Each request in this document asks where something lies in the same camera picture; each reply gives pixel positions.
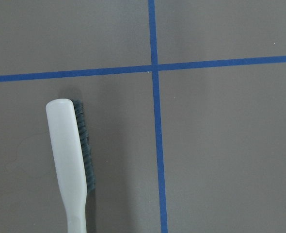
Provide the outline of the beige hand brush black bristles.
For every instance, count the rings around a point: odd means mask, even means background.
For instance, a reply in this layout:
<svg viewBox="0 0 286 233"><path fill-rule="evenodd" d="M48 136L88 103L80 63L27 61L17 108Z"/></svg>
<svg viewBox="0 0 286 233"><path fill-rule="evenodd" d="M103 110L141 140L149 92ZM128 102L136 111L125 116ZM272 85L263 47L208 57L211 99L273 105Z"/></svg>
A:
<svg viewBox="0 0 286 233"><path fill-rule="evenodd" d="M95 189L95 175L83 104L52 100L46 104L46 114L67 231L85 233L87 195Z"/></svg>

